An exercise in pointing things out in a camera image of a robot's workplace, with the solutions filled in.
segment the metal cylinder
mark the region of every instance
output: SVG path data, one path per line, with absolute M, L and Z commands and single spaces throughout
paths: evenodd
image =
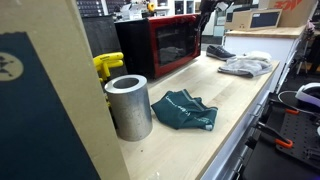
M 147 79 L 140 75 L 115 78 L 105 86 L 120 138 L 138 141 L 152 130 Z

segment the wooden countertop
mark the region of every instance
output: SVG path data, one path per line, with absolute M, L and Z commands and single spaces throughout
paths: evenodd
M 298 38 L 304 32 L 305 26 L 279 27 L 275 29 L 263 29 L 257 31 L 229 31 L 226 36 L 240 37 L 268 37 L 268 38 Z
M 169 90 L 187 89 L 192 97 L 201 97 L 206 106 L 218 107 L 218 115 L 212 131 L 174 130 L 161 124 L 152 111 L 149 136 L 137 142 L 119 138 L 131 179 L 196 179 L 203 175 L 272 75 L 249 79 L 218 73 L 217 68 L 224 63 L 202 53 L 183 68 L 148 84 L 150 104 Z

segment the red microwave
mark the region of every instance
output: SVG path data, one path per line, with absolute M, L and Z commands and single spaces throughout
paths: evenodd
M 129 74 L 158 78 L 200 55 L 197 14 L 116 22 Z

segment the microwave window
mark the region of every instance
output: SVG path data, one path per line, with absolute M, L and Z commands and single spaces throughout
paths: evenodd
M 159 65 L 164 66 L 195 50 L 194 24 L 190 22 L 170 24 L 156 29 Z

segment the teal rag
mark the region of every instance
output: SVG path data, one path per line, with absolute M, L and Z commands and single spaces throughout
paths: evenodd
M 168 91 L 151 105 L 158 120 L 174 129 L 201 128 L 211 131 L 218 109 L 202 104 L 200 97 L 192 98 L 186 89 Z

